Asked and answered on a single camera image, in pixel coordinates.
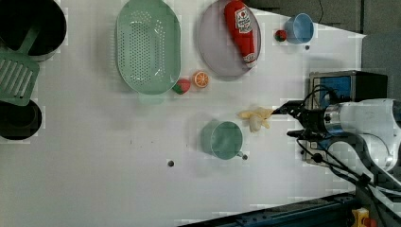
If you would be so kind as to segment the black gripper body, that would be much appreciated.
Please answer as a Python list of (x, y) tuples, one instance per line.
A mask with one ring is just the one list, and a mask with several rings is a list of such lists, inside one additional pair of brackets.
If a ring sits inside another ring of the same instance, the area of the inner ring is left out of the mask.
[(297, 119), (304, 128), (304, 132), (301, 135), (302, 139), (320, 141), (328, 134), (324, 125), (323, 109), (309, 110), (302, 108), (301, 112), (297, 114)]

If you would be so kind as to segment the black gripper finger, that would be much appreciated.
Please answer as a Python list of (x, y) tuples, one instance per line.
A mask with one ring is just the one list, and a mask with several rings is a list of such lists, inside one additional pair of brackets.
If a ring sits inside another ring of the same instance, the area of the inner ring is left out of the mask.
[(305, 133), (304, 130), (288, 131), (287, 136), (293, 137), (293, 138), (301, 138), (301, 137), (303, 137), (304, 133)]
[(283, 104), (281, 107), (275, 109), (272, 113), (273, 114), (290, 114), (294, 115), (300, 113), (305, 104), (302, 100), (290, 100)]

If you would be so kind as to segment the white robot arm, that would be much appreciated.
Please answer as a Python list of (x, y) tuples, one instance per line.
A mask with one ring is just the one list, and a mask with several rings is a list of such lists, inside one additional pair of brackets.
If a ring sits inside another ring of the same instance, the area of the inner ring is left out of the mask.
[(392, 170), (400, 163), (400, 102), (389, 98), (342, 102), (308, 109), (291, 100), (273, 111), (288, 114), (302, 128), (288, 136), (314, 143), (327, 164), (385, 190), (400, 190)]

